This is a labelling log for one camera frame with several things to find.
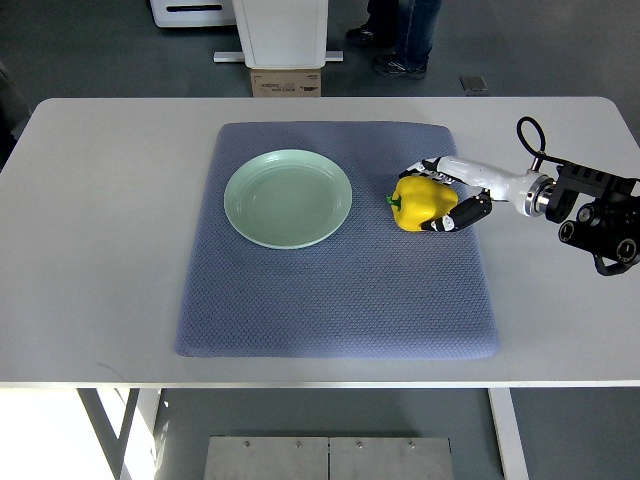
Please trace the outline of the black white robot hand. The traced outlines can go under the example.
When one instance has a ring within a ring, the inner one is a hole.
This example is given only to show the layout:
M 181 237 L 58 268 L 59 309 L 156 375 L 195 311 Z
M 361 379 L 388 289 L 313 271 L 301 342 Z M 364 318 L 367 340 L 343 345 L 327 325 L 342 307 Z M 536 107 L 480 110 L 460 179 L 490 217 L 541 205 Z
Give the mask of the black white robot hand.
M 515 175 L 489 165 L 455 156 L 424 159 L 399 176 L 425 176 L 453 188 L 458 204 L 446 215 L 422 224 L 422 231 L 454 232 L 486 217 L 493 202 L 509 202 L 522 215 L 537 216 L 536 202 L 548 177 L 527 171 Z

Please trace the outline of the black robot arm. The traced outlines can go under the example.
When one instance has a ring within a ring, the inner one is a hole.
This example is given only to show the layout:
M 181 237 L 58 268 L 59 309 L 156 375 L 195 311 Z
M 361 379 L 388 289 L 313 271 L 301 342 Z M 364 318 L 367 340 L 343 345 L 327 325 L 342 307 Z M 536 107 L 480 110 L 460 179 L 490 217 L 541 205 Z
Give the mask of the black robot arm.
M 516 132 L 533 156 L 529 171 L 545 161 L 556 165 L 555 179 L 540 175 L 524 197 L 524 213 L 559 225 L 558 239 L 590 253 L 603 276 L 627 272 L 639 263 L 639 186 L 626 178 L 546 154 L 546 137 L 532 117 L 518 120 Z

